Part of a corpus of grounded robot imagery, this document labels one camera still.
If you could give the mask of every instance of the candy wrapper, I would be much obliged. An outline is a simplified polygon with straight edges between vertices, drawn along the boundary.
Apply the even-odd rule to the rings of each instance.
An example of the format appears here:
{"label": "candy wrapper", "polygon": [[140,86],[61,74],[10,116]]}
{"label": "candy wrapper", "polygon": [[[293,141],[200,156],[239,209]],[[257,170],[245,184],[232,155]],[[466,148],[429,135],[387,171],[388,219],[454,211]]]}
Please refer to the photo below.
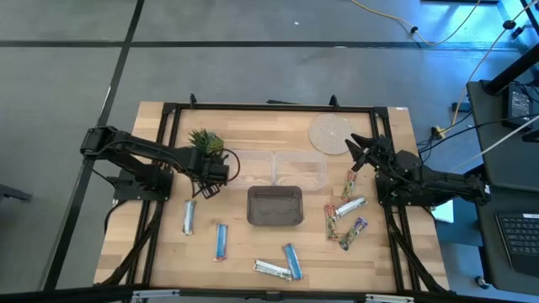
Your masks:
{"label": "candy wrapper", "polygon": [[221,261],[227,258],[227,230],[228,226],[224,224],[217,224],[216,257],[213,259],[213,261]]}
{"label": "candy wrapper", "polygon": [[323,210],[326,215],[326,236],[328,236],[328,239],[337,239],[338,237],[335,233],[335,227],[337,226],[337,224],[335,223],[335,206],[325,205],[323,207]]}
{"label": "candy wrapper", "polygon": [[264,261],[254,261],[253,270],[258,271],[259,273],[272,274],[287,281],[292,281],[292,272],[288,268],[281,268]]}
{"label": "candy wrapper", "polygon": [[303,279],[302,269],[300,263],[297,260],[296,250],[292,246],[292,243],[288,243],[283,246],[286,255],[286,261],[288,262],[288,268],[292,272],[293,279]]}
{"label": "candy wrapper", "polygon": [[185,216],[184,216],[184,229],[182,232],[186,236],[191,236],[193,234],[193,217],[195,216],[195,201],[187,200],[185,201]]}
{"label": "candy wrapper", "polygon": [[350,228],[350,231],[344,236],[339,244],[344,250],[348,250],[350,248],[350,244],[354,241],[354,239],[357,237],[357,235],[360,234],[361,231],[363,231],[368,226],[368,223],[365,219],[359,217],[355,221],[352,228]]}
{"label": "candy wrapper", "polygon": [[340,195],[340,199],[343,202],[350,202],[352,192],[354,191],[355,178],[357,178],[357,172],[348,171],[346,183],[344,184],[343,194]]}
{"label": "candy wrapper", "polygon": [[347,204],[339,207],[335,211],[335,218],[340,219],[344,215],[351,212],[352,210],[355,210],[356,208],[358,208],[360,206],[363,206],[363,205],[367,205],[367,201],[365,200],[365,197],[359,197],[358,199],[354,199],[354,200],[348,202]]}

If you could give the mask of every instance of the floor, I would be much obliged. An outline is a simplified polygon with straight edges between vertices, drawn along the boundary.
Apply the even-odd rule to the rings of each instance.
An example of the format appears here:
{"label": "floor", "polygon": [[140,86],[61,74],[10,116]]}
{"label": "floor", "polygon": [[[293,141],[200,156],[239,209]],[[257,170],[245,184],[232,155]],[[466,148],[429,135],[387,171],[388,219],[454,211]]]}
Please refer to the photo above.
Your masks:
{"label": "floor", "polygon": [[[472,8],[406,1],[407,5],[393,6],[362,2],[413,21],[429,40],[445,38]],[[421,141],[432,125],[450,123],[449,106],[458,100],[470,73],[499,35],[506,19],[503,14],[513,16],[521,8],[518,0],[504,0],[501,10],[482,5],[449,43],[435,50],[418,48],[398,23],[346,0],[139,0],[141,17],[136,30],[128,33],[136,3],[0,2],[0,141],[4,143],[0,183],[34,195],[29,204],[5,199],[0,205],[1,293],[41,287],[81,166],[78,148],[86,129],[100,116],[105,99],[114,101],[108,123],[130,130],[140,101],[187,101],[194,93],[199,102],[263,103],[272,98],[326,104],[335,94],[341,104],[408,107]],[[521,45],[536,43],[531,29],[525,33]],[[122,52],[114,43],[126,36],[135,42],[235,42],[205,45],[211,47],[143,47],[140,43]],[[13,40],[20,43],[10,44]],[[46,41],[74,43],[49,47]],[[253,44],[244,41],[260,43],[249,47]],[[292,41],[361,43],[329,48]],[[520,56],[509,34],[500,42],[474,79],[492,78]],[[531,74],[520,80],[531,80]],[[470,119],[461,126],[472,124]],[[434,149],[428,164],[448,170],[478,152],[477,137],[470,131]],[[117,171],[103,163],[96,168],[105,174]],[[111,195],[107,183],[91,178],[60,288],[92,284]],[[451,289],[458,294],[539,300],[480,290],[472,281],[481,274],[473,247],[442,243],[442,252]]]}

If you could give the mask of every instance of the wooden tabletop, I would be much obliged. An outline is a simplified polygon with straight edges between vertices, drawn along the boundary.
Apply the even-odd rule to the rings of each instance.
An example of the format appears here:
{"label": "wooden tabletop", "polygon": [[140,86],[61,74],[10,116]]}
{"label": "wooden tabletop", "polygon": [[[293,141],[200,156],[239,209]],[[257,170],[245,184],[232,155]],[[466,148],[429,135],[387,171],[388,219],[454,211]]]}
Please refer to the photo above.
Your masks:
{"label": "wooden tabletop", "polygon": [[[163,103],[158,102],[141,103],[132,132],[134,136],[155,140],[162,106]],[[318,115],[320,113],[316,112],[185,109],[179,120],[176,146],[190,145],[189,132],[206,128],[215,131],[231,149],[316,151],[307,130]],[[372,136],[368,114],[338,115],[350,121],[357,134]],[[417,152],[408,110],[390,108],[389,119],[396,150]],[[381,121],[378,124],[382,132]],[[303,192],[304,220],[298,226],[250,225],[246,216],[247,190],[225,187],[211,199],[196,199],[194,235],[188,237],[182,235],[182,224],[184,202],[191,195],[190,182],[185,176],[175,174],[171,199],[164,207],[151,285],[237,290],[394,291],[386,222],[383,209],[377,203],[374,171],[370,166],[360,170],[354,189],[354,195],[362,194],[370,203],[340,219],[337,233],[343,236],[358,216],[366,218],[369,226],[347,252],[337,242],[326,238],[323,206],[342,205],[339,196],[351,166],[348,152],[327,156],[328,184],[316,192]],[[95,282],[109,277],[131,249],[140,209],[141,202],[132,201],[111,216]],[[419,207],[407,210],[414,251],[438,283],[447,288],[432,218]],[[221,262],[213,261],[216,223],[228,225],[227,259]],[[286,267],[282,246],[288,242],[296,248],[303,280],[286,282],[252,270],[255,259]],[[142,252],[136,281],[141,280],[145,258],[146,252]],[[404,282],[410,288],[405,260],[401,252]]]}

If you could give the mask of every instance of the keyboard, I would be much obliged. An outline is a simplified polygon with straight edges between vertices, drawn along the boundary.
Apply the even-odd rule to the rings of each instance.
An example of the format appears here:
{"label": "keyboard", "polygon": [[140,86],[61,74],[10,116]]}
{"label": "keyboard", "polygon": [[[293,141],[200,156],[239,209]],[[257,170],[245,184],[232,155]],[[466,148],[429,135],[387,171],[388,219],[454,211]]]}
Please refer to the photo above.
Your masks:
{"label": "keyboard", "polygon": [[511,268],[539,277],[539,214],[497,214]]}

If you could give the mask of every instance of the clear plastic bin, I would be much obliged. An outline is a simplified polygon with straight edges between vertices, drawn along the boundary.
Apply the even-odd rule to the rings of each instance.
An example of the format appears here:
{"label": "clear plastic bin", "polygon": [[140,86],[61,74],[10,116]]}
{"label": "clear plastic bin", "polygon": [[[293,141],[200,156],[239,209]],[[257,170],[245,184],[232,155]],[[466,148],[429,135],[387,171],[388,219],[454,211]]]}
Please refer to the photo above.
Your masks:
{"label": "clear plastic bin", "polygon": [[[254,185],[271,185],[273,183],[273,153],[271,151],[232,150],[240,161],[240,172],[237,178],[228,183],[231,189],[249,189]],[[225,160],[229,166],[229,178],[237,172],[235,156]]]}
{"label": "clear plastic bin", "polygon": [[326,156],[318,151],[278,151],[273,172],[273,184],[302,190],[319,190],[328,182]]}

